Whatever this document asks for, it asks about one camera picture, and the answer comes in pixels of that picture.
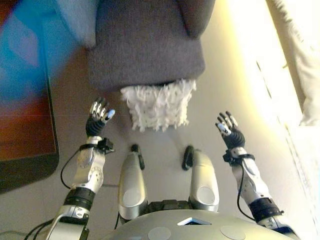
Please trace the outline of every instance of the chair cushion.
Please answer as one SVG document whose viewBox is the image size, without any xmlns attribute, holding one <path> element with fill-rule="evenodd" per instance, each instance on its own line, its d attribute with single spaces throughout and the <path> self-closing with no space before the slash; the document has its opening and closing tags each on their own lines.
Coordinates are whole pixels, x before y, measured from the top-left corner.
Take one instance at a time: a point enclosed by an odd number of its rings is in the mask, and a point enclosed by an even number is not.
<svg viewBox="0 0 320 240">
<path fill-rule="evenodd" d="M 101 2 L 87 58 L 89 80 L 105 91 L 194 79 L 205 69 L 200 40 L 188 37 L 173 0 Z"/>
</svg>

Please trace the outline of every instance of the white fringe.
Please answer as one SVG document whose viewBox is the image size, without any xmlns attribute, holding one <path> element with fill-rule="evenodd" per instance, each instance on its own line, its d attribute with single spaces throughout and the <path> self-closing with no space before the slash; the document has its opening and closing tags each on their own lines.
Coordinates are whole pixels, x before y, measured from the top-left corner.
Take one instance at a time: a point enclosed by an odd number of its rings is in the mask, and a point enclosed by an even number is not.
<svg viewBox="0 0 320 240">
<path fill-rule="evenodd" d="M 126 101 L 132 118 L 132 129 L 139 127 L 165 131 L 169 126 L 175 128 L 187 125 L 187 106 L 196 90 L 196 80 L 181 79 L 164 86 L 128 86 L 121 89 L 122 99 Z"/>
</svg>

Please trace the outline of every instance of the black cable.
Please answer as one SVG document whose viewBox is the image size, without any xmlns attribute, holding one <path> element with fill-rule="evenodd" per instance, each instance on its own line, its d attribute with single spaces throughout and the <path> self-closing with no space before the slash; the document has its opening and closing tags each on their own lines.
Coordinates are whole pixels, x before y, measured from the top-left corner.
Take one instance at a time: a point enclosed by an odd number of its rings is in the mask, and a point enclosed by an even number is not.
<svg viewBox="0 0 320 240">
<path fill-rule="evenodd" d="M 64 181 L 64 177 L 63 177 L 63 172 L 64 172 L 64 169 L 65 167 L 67 166 L 67 164 L 70 162 L 71 159 L 73 159 L 73 157 L 79 152 L 79 149 L 69 158 L 68 161 L 66 161 L 66 163 L 63 165 L 62 169 L 61 169 L 61 172 L 60 172 L 60 179 L 61 179 L 61 182 L 62 184 L 67 188 L 67 189 L 70 189 L 71 187 L 69 187 L 65 181 Z"/>
<path fill-rule="evenodd" d="M 119 218 L 120 218 L 120 212 L 118 212 L 118 217 L 116 218 L 116 222 L 115 222 L 114 230 L 115 230 L 115 229 L 117 229 L 118 222 L 119 222 Z"/>
<path fill-rule="evenodd" d="M 37 236 L 38 236 L 38 234 L 41 232 L 41 230 L 44 229 L 46 226 L 50 225 L 52 222 L 53 222 L 53 219 L 45 222 L 45 223 L 38 229 L 38 231 L 36 231 L 36 233 L 35 233 L 35 235 L 34 235 L 34 237 L 33 237 L 33 240 L 36 240 L 36 239 L 37 239 Z"/>
<path fill-rule="evenodd" d="M 30 237 L 30 235 L 37 229 L 37 228 L 41 228 L 43 225 L 47 224 L 47 223 L 52 223 L 54 219 L 50 219 L 49 221 L 43 222 L 41 224 L 39 224 L 38 226 L 34 227 L 24 238 L 24 240 L 28 240 L 28 238 Z"/>
<path fill-rule="evenodd" d="M 244 169 L 244 166 L 242 165 L 242 162 L 241 162 L 241 164 L 239 164 L 239 165 L 240 165 L 241 168 L 242 168 L 242 176 L 241 176 L 241 182 L 240 182 L 240 187 L 239 187 L 239 191 L 238 191 L 238 196 L 237 196 L 237 198 L 236 198 L 236 205 L 238 206 L 239 211 L 240 211 L 243 215 L 245 215 L 248 219 L 251 219 L 252 221 L 255 221 L 254 218 L 252 218 L 252 217 L 248 216 L 247 214 L 245 214 L 245 213 L 242 211 L 242 209 L 240 208 L 239 200 L 240 200 L 240 195 L 241 195 L 241 191 L 242 191 L 242 185 L 243 185 L 243 183 L 244 183 L 245 169 Z"/>
</svg>

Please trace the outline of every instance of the robot leg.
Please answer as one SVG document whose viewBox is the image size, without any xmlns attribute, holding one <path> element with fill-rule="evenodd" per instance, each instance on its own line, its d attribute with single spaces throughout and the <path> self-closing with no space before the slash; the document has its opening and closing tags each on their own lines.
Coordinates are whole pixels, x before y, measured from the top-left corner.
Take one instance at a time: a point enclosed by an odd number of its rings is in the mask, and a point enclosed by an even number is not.
<svg viewBox="0 0 320 240">
<path fill-rule="evenodd" d="M 214 166 L 200 150 L 188 146 L 182 164 L 184 170 L 192 167 L 189 202 L 194 209 L 217 212 L 219 190 Z"/>
<path fill-rule="evenodd" d="M 147 206 L 147 191 L 142 170 L 144 161 L 138 145 L 133 145 L 121 168 L 118 208 L 124 221 L 132 220 L 142 215 Z"/>
</svg>

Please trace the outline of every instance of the chair armrest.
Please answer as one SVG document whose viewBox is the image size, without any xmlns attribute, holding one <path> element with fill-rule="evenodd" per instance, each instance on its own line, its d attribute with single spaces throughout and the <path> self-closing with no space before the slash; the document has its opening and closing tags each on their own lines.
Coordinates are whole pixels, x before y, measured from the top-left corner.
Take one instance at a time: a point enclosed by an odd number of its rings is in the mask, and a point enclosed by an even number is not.
<svg viewBox="0 0 320 240">
<path fill-rule="evenodd" d="M 187 34 L 198 38 L 205 31 L 216 0 L 177 0 Z"/>
</svg>

